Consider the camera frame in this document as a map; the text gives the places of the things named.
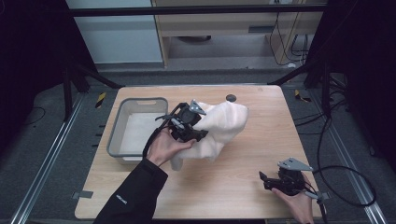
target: gray floor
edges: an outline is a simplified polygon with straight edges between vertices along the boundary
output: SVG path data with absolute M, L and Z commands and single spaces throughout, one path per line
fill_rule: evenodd
M 278 66 L 272 58 L 268 43 L 263 36 L 213 36 L 210 41 L 196 39 L 177 39 L 172 42 L 171 59 L 166 68 L 136 69 L 130 72 L 106 71 L 104 76 L 120 84 L 133 85 L 189 85 L 189 84 L 227 84 L 249 83 L 263 84 L 286 75 L 291 68 Z M 283 87 L 290 112 L 295 122 L 302 118 L 319 113 L 315 102 L 295 99 L 294 90 L 299 89 L 303 97 L 316 99 L 319 90 L 301 88 L 304 75 L 298 76 Z M 117 94 L 102 83 L 89 79 L 92 87 L 82 96 L 81 109 L 76 122 L 67 135 L 62 150 L 57 156 L 47 181 L 36 198 L 35 206 L 29 215 L 31 223 L 83 223 L 76 220 L 74 210 L 77 200 L 72 198 L 74 192 L 82 190 L 89 172 L 93 155 L 100 141 L 100 133 Z M 98 95 L 105 91 L 106 99 L 101 108 L 94 107 Z M 334 101 L 343 99 L 334 95 Z M 35 98 L 35 108 L 7 157 L 1 159 L 0 170 L 0 220 L 8 223 L 21 204 L 41 163 L 46 158 L 52 142 L 59 132 L 64 118 L 63 88 L 56 86 L 43 91 Z M 323 119 L 308 125 L 297 127 L 305 153 L 310 164 L 317 167 L 318 137 L 323 126 Z M 393 190 L 396 188 L 396 175 L 382 158 L 371 157 L 368 145 L 352 115 L 343 105 L 332 112 L 332 127 L 342 137 L 354 165 L 373 182 L 377 191 L 377 205 L 388 223 L 396 223 L 396 204 L 393 202 Z M 344 164 L 342 155 L 337 150 L 336 141 L 329 129 L 323 137 L 320 148 L 322 165 Z M 333 187 L 354 202 L 359 202 L 356 186 L 351 184 L 350 176 L 345 172 L 324 172 L 326 179 Z M 319 190 L 328 191 L 319 175 L 316 175 Z M 370 220 L 367 214 L 370 209 L 357 208 L 341 201 L 332 194 L 326 201 L 330 223 L 387 223 Z M 212 222 L 163 222 L 155 223 L 263 223 L 262 220 L 218 220 Z M 285 223 L 284 220 L 271 220 L 270 223 Z

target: white cabinet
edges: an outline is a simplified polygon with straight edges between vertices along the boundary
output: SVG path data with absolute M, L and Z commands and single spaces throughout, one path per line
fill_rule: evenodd
M 66 0 L 70 8 L 151 7 L 150 0 Z M 96 65 L 162 63 L 153 16 L 75 17 Z

